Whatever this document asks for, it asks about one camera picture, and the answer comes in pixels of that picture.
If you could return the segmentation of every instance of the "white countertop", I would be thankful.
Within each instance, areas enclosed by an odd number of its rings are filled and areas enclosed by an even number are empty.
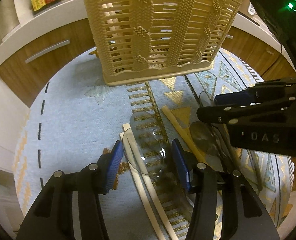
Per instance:
[[[20,28],[17,28],[0,45],[0,65],[17,50],[36,38],[61,26],[87,17],[84,0],[66,0],[53,8],[49,8],[34,17],[31,21],[20,26]],[[277,51],[281,50],[281,45],[272,37],[268,30],[265,31],[265,28],[257,26],[240,14],[237,14],[233,26],[259,38]],[[293,63],[284,48],[282,54],[294,68]]]

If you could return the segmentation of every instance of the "round table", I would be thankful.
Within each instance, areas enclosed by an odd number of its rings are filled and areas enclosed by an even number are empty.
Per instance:
[[[111,150],[120,139],[122,125],[129,122],[132,113],[154,114],[161,120],[157,128],[163,140],[169,143],[179,138],[184,149],[188,149],[160,111],[167,105],[189,133],[189,124],[198,120],[198,105],[185,78],[178,76],[107,87],[100,61],[89,54],[91,51],[93,49],[62,68],[30,108],[14,160],[16,191],[24,215],[55,171],[62,170],[66,174],[80,171],[96,162],[105,148]],[[207,91],[211,98],[263,81],[249,65],[224,49],[220,49],[209,71],[190,74],[188,79],[197,94]],[[257,179],[247,151],[237,149],[236,155],[241,172],[257,191]],[[293,186],[294,166],[287,156],[256,152],[256,157],[264,181],[259,197],[278,226]],[[156,185],[155,189],[160,199],[167,199],[162,185]],[[107,195],[100,195],[100,203],[111,240],[157,239],[126,163],[121,163],[114,189]],[[178,238],[184,239],[189,223],[171,199],[162,201],[162,206]],[[220,239],[220,196],[217,215],[214,239]],[[156,217],[168,239],[160,218]]]

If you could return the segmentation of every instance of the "plastic basket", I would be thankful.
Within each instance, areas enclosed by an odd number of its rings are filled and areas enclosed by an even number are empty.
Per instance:
[[[208,70],[243,0],[84,0],[106,84]]]

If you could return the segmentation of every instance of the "cabinet handle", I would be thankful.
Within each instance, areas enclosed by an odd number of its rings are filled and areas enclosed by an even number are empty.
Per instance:
[[[53,51],[53,50],[55,50],[57,48],[68,45],[68,44],[70,44],[70,40],[65,40],[65,41],[58,42],[58,43],[56,43],[54,45],[51,45],[51,46],[47,47],[46,49],[43,49],[43,50],[37,52],[36,54],[32,55],[31,57],[27,58],[25,60],[25,62],[26,63],[32,62],[36,58],[38,58],[38,57],[40,57],[40,56],[42,56],[42,55],[44,55],[44,54],[46,54],[46,53],[48,53],[50,51]]]

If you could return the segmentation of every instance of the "metal rivet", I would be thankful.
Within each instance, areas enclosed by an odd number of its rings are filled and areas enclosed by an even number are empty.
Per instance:
[[[88,166],[88,168],[89,168],[90,170],[94,171],[94,170],[96,170],[96,169],[98,168],[98,165],[95,164],[95,163],[91,163],[91,164]]]
[[[234,175],[235,177],[239,177],[239,176],[241,175],[241,173],[240,173],[240,171],[238,171],[238,170],[234,170],[234,171],[233,171],[233,175]]]
[[[54,175],[56,178],[59,178],[59,177],[61,177],[61,175],[62,175],[62,171],[56,171],[53,175]]]
[[[197,163],[197,168],[203,170],[206,168],[206,164],[205,163]]]
[[[237,118],[234,118],[234,119],[231,119],[228,124],[237,124],[238,122],[238,119]]]

